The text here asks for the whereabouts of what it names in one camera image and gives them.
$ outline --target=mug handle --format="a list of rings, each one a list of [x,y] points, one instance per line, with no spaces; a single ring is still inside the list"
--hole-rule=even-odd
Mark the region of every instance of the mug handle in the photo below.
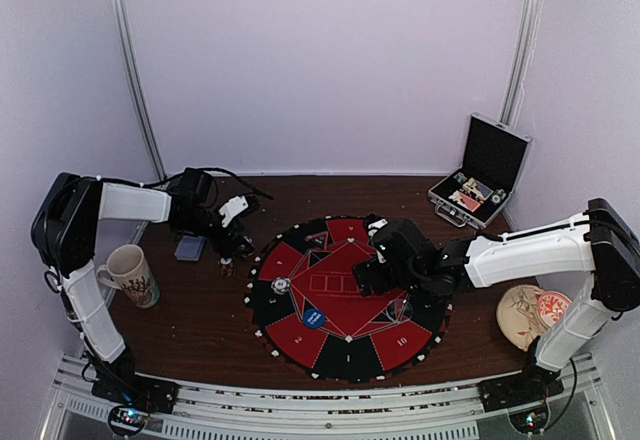
[[[109,275],[109,271],[107,270],[106,265],[100,265],[98,268],[96,268],[96,278],[101,284],[106,285],[107,287],[115,288],[116,290],[120,290],[120,285],[113,281],[113,278],[111,278],[111,275]]]

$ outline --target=white chip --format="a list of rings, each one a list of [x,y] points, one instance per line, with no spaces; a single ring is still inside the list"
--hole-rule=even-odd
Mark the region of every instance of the white chip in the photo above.
[[[271,290],[278,295],[284,295],[291,289],[291,280],[288,278],[278,277],[271,282]]]

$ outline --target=blue chip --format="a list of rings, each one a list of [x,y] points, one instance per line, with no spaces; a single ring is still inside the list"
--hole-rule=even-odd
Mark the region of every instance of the blue chip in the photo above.
[[[309,328],[320,328],[327,321],[327,316],[320,310],[311,309],[304,312],[302,321]]]

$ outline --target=metal pole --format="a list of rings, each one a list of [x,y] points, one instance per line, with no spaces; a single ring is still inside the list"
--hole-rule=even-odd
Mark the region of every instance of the metal pole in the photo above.
[[[511,77],[509,78],[507,94],[502,106],[502,113],[500,114],[500,121],[506,125],[513,125],[515,122],[514,116],[516,114],[519,97],[518,93],[522,86],[527,59],[530,54],[531,42],[535,34],[540,1],[541,0],[524,0],[520,33],[518,35],[516,53],[513,59]]]
[[[155,135],[153,134],[147,104],[145,103],[142,86],[140,84],[140,75],[138,73],[138,66],[133,53],[133,43],[131,41],[131,32],[129,30],[125,1],[111,0],[111,3],[113,4],[113,12],[116,16],[129,90],[131,91],[131,97],[133,98],[138,122],[140,123],[142,138],[147,148],[147,153],[149,154],[149,157],[151,157],[156,177],[159,180],[164,180],[167,178],[167,173],[164,169],[162,158],[160,157],[158,143],[156,142]]]

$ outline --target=case lid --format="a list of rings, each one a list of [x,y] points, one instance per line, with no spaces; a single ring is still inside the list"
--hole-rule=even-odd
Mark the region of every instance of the case lid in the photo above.
[[[531,137],[483,115],[471,114],[462,167],[512,191]]]

